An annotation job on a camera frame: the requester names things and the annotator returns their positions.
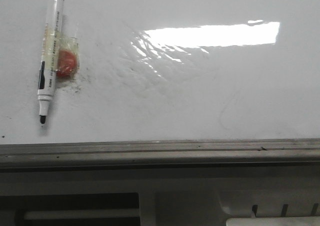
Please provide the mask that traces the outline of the red round magnet taped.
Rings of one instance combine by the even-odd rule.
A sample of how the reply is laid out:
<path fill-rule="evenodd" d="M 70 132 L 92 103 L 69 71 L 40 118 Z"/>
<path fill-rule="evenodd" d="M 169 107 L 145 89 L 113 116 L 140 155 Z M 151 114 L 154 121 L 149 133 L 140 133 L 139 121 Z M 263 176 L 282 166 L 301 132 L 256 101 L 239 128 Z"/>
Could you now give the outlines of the red round magnet taped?
<path fill-rule="evenodd" d="M 60 78 L 71 77 L 78 67 L 76 54 L 69 50 L 60 50 L 56 75 Z"/>

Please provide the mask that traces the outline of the white black whiteboard marker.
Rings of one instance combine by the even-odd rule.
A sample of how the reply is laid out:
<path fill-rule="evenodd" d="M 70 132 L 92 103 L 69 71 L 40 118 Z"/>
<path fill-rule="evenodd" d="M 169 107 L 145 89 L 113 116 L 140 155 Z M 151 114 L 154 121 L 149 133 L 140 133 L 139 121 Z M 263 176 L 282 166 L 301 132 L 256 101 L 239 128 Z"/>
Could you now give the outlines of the white black whiteboard marker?
<path fill-rule="evenodd" d="M 37 87 L 41 124 L 46 123 L 56 89 L 63 10 L 64 0 L 48 0 Z"/>

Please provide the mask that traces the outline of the white whiteboard surface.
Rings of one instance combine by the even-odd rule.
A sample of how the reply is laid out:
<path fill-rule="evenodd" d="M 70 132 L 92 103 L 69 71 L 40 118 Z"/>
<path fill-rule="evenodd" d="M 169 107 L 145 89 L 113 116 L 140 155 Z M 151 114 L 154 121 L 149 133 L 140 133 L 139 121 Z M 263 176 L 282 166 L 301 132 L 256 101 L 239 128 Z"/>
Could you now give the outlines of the white whiteboard surface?
<path fill-rule="evenodd" d="M 79 69 L 41 125 L 47 1 L 0 0 L 1 144 L 320 135 L 320 0 L 64 0 Z"/>

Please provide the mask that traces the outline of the white machine housing below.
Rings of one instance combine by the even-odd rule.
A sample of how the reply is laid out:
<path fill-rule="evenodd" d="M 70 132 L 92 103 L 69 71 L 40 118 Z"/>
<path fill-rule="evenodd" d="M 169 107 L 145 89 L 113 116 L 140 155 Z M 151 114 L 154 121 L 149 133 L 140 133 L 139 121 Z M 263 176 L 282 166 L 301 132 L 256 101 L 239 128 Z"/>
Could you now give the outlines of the white machine housing below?
<path fill-rule="evenodd" d="M 1 225 L 319 225 L 320 169 L 13 171 Z"/>

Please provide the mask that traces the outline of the grey aluminium whiteboard frame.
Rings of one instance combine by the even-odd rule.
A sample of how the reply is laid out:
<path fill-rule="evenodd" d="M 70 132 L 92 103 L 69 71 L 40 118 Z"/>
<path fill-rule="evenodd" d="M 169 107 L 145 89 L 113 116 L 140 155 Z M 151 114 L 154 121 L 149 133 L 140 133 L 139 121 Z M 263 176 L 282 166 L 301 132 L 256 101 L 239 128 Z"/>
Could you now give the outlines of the grey aluminium whiteboard frame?
<path fill-rule="evenodd" d="M 3 144 L 0 147 L 2 170 L 319 160 L 317 138 Z"/>

